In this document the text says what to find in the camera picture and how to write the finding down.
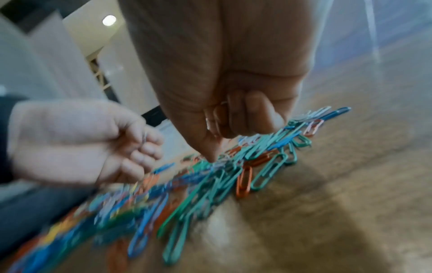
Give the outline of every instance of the orange paper clip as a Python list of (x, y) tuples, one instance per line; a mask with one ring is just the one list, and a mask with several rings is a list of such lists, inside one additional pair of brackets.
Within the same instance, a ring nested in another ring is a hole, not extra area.
[(303, 132), (303, 135), (306, 137), (312, 137), (315, 135), (316, 131), (318, 131), (318, 128), (324, 124), (324, 120), (317, 119), (312, 121), (307, 127), (306, 130)]
[[(247, 184), (243, 185), (244, 173), (249, 171), (249, 178)], [(237, 188), (235, 190), (235, 195), (238, 199), (248, 196), (251, 191), (251, 181), (252, 181), (252, 167), (247, 166), (243, 168), (241, 175), (237, 178)]]

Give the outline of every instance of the hand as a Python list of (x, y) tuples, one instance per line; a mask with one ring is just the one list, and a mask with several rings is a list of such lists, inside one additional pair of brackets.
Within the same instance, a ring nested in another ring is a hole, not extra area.
[(331, 3), (119, 1), (164, 113), (209, 161), (222, 137), (286, 125)]
[(21, 102), (9, 121), (16, 178), (48, 183), (135, 183), (162, 157), (163, 136), (117, 103)]

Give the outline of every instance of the sleeve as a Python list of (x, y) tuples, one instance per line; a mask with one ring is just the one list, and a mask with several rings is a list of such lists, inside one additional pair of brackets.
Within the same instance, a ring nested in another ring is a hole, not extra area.
[(22, 98), (0, 97), (0, 184), (13, 179), (7, 155), (9, 118), (13, 107)]

